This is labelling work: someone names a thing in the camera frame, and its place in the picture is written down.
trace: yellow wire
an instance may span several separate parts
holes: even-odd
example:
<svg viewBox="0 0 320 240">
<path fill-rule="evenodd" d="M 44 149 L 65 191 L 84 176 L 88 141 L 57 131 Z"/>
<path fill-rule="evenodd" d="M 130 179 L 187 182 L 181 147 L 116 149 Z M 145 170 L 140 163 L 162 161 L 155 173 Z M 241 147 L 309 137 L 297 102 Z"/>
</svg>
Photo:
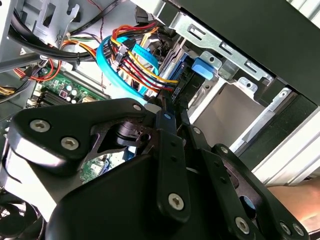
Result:
<svg viewBox="0 0 320 240">
<path fill-rule="evenodd" d="M 116 41 L 113 37 L 111 37 L 111 41 L 118 46 L 121 45 L 121 43 Z M 128 51 L 128 54 L 132 58 L 132 60 L 135 61 L 135 63 L 138 64 L 139 67 L 142 68 L 150 76 L 152 76 L 162 82 L 165 82 L 165 83 L 173 83 L 173 84 L 178 83 L 178 81 L 176 81 L 176 80 L 168 80 L 168 79 L 164 79 L 160 76 L 155 75 L 153 72 L 149 71 L 149 69 L 145 68 L 145 66 L 138 61 L 138 59 L 133 55 L 133 53 L 131 51 Z"/>
<path fill-rule="evenodd" d="M 147 40 L 150 38 L 150 36 L 155 33 L 158 30 L 159 27 L 155 27 L 154 29 L 152 29 L 150 32 L 146 33 L 141 41 L 140 46 L 144 47 L 144 45 L 146 44 Z"/>
<path fill-rule="evenodd" d="M 1 93 L 6 93 L 8 95 L 13 94 L 15 91 L 14 90 L 10 90 L 10 89 L 5 89 L 3 87 L 0 87 L 0 92 Z"/>
<path fill-rule="evenodd" d="M 89 47 L 88 45 L 85 45 L 79 41 L 76 40 L 65 40 L 64 43 L 73 43 L 73 44 L 79 44 L 81 47 L 83 47 L 85 50 L 87 50 L 88 52 L 90 52 L 93 56 L 96 56 L 96 53 L 93 51 L 93 49 L 91 47 Z"/>
</svg>

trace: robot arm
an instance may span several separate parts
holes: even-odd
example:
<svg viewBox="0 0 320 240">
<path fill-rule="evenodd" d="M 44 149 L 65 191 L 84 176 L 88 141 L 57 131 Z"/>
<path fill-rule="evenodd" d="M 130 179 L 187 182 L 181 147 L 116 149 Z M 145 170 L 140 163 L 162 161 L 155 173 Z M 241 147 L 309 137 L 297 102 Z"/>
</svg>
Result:
<svg viewBox="0 0 320 240">
<path fill-rule="evenodd" d="M 59 189 L 46 239 L 309 239 L 231 150 L 209 147 L 185 108 L 165 92 L 153 102 L 160 111 L 127 98 L 14 116 L 8 133 L 14 157 L 3 165 L 25 161 L 49 195 L 56 194 L 52 186 Z M 60 119 L 78 114 L 76 124 Z M 137 147 L 134 158 L 70 188 L 83 161 L 127 146 Z M 8 173 L 8 181 L 24 181 Z"/>
</svg>

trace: capacitor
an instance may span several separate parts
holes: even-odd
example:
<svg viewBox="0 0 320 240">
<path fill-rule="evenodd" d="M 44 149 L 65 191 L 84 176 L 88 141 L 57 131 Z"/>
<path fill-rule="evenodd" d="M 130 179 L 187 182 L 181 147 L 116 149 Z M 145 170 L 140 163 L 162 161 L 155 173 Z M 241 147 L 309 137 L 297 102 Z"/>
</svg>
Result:
<svg viewBox="0 0 320 240">
<path fill-rule="evenodd" d="M 76 104 L 80 101 L 80 99 L 78 97 L 75 97 L 74 99 L 71 100 L 72 104 Z"/>
<path fill-rule="evenodd" d="M 72 91 L 72 86 L 71 86 L 71 85 L 68 85 L 68 86 L 65 87 L 65 89 L 66 89 L 67 91 L 71 92 L 71 91 Z"/>
<path fill-rule="evenodd" d="M 77 91 L 76 89 L 73 89 L 73 90 L 71 91 L 71 95 L 77 96 L 77 94 L 78 94 L 78 91 Z"/>
</svg>

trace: cable tie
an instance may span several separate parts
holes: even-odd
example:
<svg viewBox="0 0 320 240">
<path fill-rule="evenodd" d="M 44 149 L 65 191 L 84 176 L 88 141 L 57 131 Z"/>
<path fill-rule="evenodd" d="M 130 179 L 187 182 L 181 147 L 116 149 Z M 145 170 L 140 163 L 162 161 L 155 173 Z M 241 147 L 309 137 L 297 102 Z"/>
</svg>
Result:
<svg viewBox="0 0 320 240">
<path fill-rule="evenodd" d="M 65 36 L 68 38 L 69 41 L 71 41 L 71 33 L 70 32 L 67 32 Z"/>
<path fill-rule="evenodd" d="M 80 61 L 80 52 L 77 52 L 77 54 L 76 54 L 76 64 L 79 66 L 80 63 L 81 63 L 81 61 Z"/>
</svg>

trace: black wire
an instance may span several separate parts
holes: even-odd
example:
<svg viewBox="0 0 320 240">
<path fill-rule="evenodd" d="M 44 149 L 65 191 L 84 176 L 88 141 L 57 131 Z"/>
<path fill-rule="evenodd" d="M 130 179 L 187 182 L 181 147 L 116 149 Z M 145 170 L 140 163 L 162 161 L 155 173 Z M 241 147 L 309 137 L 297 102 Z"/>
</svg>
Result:
<svg viewBox="0 0 320 240">
<path fill-rule="evenodd" d="M 83 26 L 79 27 L 78 29 L 73 30 L 72 32 L 70 32 L 70 34 L 71 35 L 75 35 L 75 34 L 83 32 L 84 30 L 88 29 L 93 24 L 98 22 L 100 19 L 105 17 L 108 13 L 110 13 L 113 9 L 115 9 L 116 6 L 118 6 L 119 4 L 124 3 L 126 1 L 127 0 L 115 0 L 115 1 L 113 1 L 104 10 L 102 10 L 102 12 L 100 12 L 97 16 L 95 16 L 93 19 L 88 21 L 85 25 L 83 25 Z"/>
<path fill-rule="evenodd" d="M 110 49 L 111 55 L 116 57 L 116 54 L 115 54 L 111 44 L 112 44 L 111 39 L 109 39 L 109 41 L 107 42 L 107 46 Z M 114 44 L 113 46 L 116 49 L 118 49 L 118 46 L 116 44 Z M 175 87 L 176 86 L 175 84 L 165 83 L 165 82 L 161 82 L 161 81 L 157 80 L 155 77 L 148 75 L 144 70 L 142 70 L 130 57 L 127 57 L 126 59 L 129 60 L 129 62 L 131 62 L 132 65 L 134 65 L 147 79 L 150 79 L 151 81 L 153 81 L 157 84 L 166 86 L 166 87 Z"/>
<path fill-rule="evenodd" d="M 148 79 L 150 79 L 151 81 L 157 83 L 157 84 L 161 84 L 163 86 L 167 86 L 167 87 L 175 87 L 175 84 L 172 83 L 166 83 L 166 82 L 161 82 L 159 80 L 157 80 L 155 77 L 148 75 L 143 69 L 141 69 L 136 63 L 135 61 L 133 61 L 130 57 L 126 58 L 129 62 L 131 62 L 131 64 L 133 66 L 135 66 L 145 77 L 147 77 Z"/>
<path fill-rule="evenodd" d="M 130 69 L 130 67 L 128 67 L 127 65 L 123 65 L 123 67 L 130 73 L 132 74 L 133 76 L 135 76 L 137 79 L 139 79 L 141 82 L 144 82 L 141 77 L 139 77 L 134 71 L 132 71 Z"/>
<path fill-rule="evenodd" d="M 69 46 L 69 45 L 78 45 L 77 43 L 74 43 L 74 42 L 69 42 L 69 43 L 66 43 L 65 45 L 63 45 L 63 48 L 66 47 L 66 46 Z M 97 62 L 96 60 L 96 56 L 91 54 L 91 52 L 89 52 L 86 48 L 84 48 L 83 46 L 81 45 L 78 45 L 79 47 L 81 47 L 82 49 L 84 49 L 93 59 L 95 62 Z"/>
</svg>

